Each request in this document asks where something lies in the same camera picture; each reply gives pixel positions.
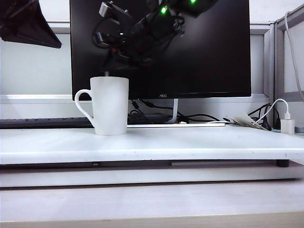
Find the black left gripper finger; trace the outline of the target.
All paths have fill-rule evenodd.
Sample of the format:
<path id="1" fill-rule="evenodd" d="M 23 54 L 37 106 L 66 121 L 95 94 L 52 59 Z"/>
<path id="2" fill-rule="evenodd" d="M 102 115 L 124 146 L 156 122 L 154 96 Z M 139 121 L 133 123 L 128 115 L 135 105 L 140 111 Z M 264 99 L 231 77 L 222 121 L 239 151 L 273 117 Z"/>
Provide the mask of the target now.
<path id="1" fill-rule="evenodd" d="M 48 25 L 42 14 L 41 7 L 37 10 L 36 21 L 39 21 L 39 28 L 20 28 L 20 29 L 0 29 L 0 38 L 3 41 L 33 44 L 51 48 L 61 48 L 61 42 Z"/>

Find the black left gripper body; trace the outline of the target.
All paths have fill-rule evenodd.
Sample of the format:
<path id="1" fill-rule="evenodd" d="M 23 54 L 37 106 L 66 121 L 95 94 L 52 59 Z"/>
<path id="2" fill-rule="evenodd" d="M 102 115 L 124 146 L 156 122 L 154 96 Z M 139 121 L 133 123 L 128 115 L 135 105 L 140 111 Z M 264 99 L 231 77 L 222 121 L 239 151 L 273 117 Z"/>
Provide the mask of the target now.
<path id="1" fill-rule="evenodd" d="M 0 29 L 39 28 L 38 0 L 1 0 Z"/>

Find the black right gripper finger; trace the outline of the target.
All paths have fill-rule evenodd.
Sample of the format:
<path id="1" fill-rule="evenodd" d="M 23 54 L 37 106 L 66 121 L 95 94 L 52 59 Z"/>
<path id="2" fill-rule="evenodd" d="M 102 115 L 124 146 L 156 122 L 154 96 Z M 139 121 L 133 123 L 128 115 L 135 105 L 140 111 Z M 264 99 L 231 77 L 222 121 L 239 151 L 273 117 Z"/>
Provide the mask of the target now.
<path id="1" fill-rule="evenodd" d="M 122 70 L 124 65 L 117 59 L 116 51 L 110 49 L 106 55 L 103 63 L 104 71 L 118 71 Z"/>
<path id="2" fill-rule="evenodd" d="M 132 59 L 120 59 L 117 60 L 117 69 L 139 69 L 152 65 L 151 58 L 145 58 L 142 60 Z"/>

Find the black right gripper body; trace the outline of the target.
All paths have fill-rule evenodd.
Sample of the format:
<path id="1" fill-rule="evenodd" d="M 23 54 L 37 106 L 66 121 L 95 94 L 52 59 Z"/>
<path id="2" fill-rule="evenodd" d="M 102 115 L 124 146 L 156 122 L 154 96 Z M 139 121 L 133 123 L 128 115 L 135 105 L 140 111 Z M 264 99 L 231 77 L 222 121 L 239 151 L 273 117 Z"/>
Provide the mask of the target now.
<path id="1" fill-rule="evenodd" d="M 165 52 L 176 35 L 183 35 L 184 17 L 172 14 L 168 6 L 153 12 L 129 28 L 124 35 L 123 55 L 131 66 L 149 65 Z"/>

